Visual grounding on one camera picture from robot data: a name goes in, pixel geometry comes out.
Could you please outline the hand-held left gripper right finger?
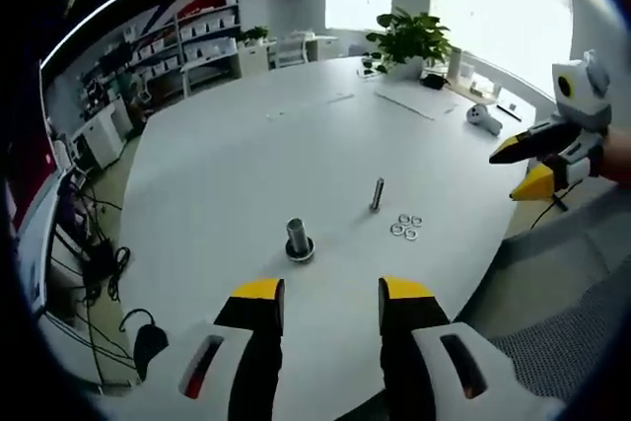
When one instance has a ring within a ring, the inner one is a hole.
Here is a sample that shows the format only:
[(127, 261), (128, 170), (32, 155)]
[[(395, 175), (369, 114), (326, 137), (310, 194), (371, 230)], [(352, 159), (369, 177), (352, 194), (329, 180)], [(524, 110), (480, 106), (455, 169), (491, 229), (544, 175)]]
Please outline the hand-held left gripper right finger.
[(424, 284), (379, 280), (380, 354), (392, 420), (554, 420), (560, 401), (518, 381), (512, 360), (452, 322)]

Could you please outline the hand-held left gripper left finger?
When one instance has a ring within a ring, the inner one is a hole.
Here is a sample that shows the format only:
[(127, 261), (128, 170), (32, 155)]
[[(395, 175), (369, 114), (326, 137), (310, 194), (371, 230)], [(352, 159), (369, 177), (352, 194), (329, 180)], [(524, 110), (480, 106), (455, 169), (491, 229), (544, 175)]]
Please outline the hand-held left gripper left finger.
[(282, 366), (283, 279), (233, 290), (168, 347), (167, 420), (270, 420)]

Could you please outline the person's right hand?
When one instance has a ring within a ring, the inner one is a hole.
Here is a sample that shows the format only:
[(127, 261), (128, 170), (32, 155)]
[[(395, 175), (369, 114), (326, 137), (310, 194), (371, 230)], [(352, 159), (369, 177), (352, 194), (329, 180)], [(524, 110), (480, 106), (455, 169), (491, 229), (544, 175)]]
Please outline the person's right hand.
[(591, 150), (591, 176), (629, 185), (631, 179), (630, 133), (608, 127), (602, 140)]

